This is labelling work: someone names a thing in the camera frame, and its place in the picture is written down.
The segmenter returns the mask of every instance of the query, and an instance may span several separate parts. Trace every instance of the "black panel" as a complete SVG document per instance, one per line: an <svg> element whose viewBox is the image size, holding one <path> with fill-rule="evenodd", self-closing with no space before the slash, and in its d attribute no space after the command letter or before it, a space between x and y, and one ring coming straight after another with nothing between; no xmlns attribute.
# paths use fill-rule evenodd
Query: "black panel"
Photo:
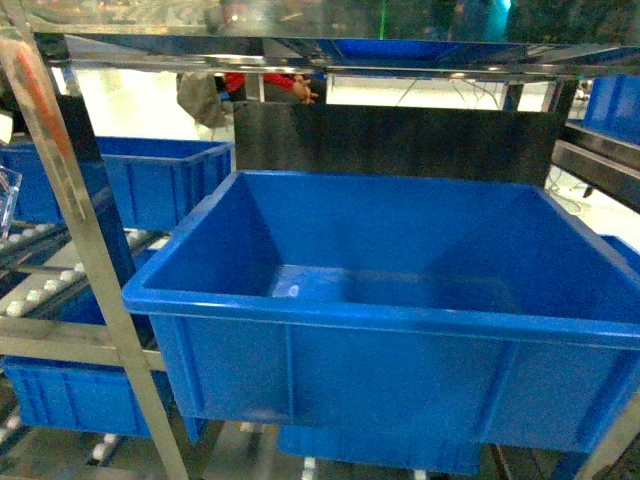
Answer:
<svg viewBox="0 0 640 480"><path fill-rule="evenodd" d="M549 113L236 103L236 163L543 185L561 125Z"/></svg>

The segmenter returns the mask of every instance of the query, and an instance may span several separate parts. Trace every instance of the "red shirt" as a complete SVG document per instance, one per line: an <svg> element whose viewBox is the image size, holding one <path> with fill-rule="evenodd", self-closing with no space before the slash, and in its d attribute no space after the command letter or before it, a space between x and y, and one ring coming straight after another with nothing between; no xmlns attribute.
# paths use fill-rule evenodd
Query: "red shirt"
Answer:
<svg viewBox="0 0 640 480"><path fill-rule="evenodd" d="M272 85L277 85L278 87L286 90L287 92L291 91L293 88L294 81L289 77L285 77L284 75L280 75L279 73L265 73L264 81L266 83L270 83ZM233 93L235 91L240 90L244 85L244 74L243 73L227 73L227 92Z"/></svg>

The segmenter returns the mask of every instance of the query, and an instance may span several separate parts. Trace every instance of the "white floor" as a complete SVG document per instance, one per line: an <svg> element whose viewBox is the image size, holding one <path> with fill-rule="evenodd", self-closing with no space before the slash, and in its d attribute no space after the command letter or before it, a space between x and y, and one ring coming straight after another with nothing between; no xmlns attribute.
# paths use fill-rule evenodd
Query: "white floor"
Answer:
<svg viewBox="0 0 640 480"><path fill-rule="evenodd" d="M132 70L83 70L80 85L97 135L233 141L232 118L215 131L198 126L176 103L175 74ZM520 109L539 111L547 85L529 84ZM337 77L331 103L431 108L496 109L498 83L456 80L411 80ZM576 102L573 118L584 114ZM640 215L601 193L582 198L585 185L554 169L554 198L597 233L617 235L640 250Z"/></svg>

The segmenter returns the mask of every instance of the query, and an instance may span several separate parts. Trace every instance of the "clear plastic container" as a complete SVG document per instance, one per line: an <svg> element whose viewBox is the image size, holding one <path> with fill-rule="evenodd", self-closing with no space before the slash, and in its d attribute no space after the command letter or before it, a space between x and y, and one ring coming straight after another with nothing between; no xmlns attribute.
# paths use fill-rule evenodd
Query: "clear plastic container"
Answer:
<svg viewBox="0 0 640 480"><path fill-rule="evenodd" d="M21 173L0 167L0 212L2 215L0 217L0 228L2 229L2 238L9 236L21 183Z"/></svg>

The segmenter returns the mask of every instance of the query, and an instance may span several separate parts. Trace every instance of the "plastic storage bin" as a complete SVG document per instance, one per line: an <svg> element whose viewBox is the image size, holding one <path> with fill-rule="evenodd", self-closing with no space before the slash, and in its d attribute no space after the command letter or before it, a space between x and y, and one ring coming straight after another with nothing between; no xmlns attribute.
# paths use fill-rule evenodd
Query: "plastic storage bin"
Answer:
<svg viewBox="0 0 640 480"><path fill-rule="evenodd" d="M231 143L102 137L98 146L125 227L173 230L231 171ZM5 148L0 159L24 175L15 217L63 223L35 146ZM81 168L90 191L104 185L99 163Z"/></svg>
<svg viewBox="0 0 640 480"><path fill-rule="evenodd" d="M186 416L590 451L640 276L544 191L243 172L125 286Z"/></svg>
<svg viewBox="0 0 640 480"><path fill-rule="evenodd" d="M6 357L4 370L20 405L20 418L34 427L149 437L149 429L124 370L67 362ZM154 372L165 405L171 387Z"/></svg>
<svg viewBox="0 0 640 480"><path fill-rule="evenodd" d="M449 442L424 435L281 427L278 449L301 457L457 475L476 475L480 469L480 445Z"/></svg>
<svg viewBox="0 0 640 480"><path fill-rule="evenodd" d="M583 125L640 145L640 77L595 80Z"/></svg>

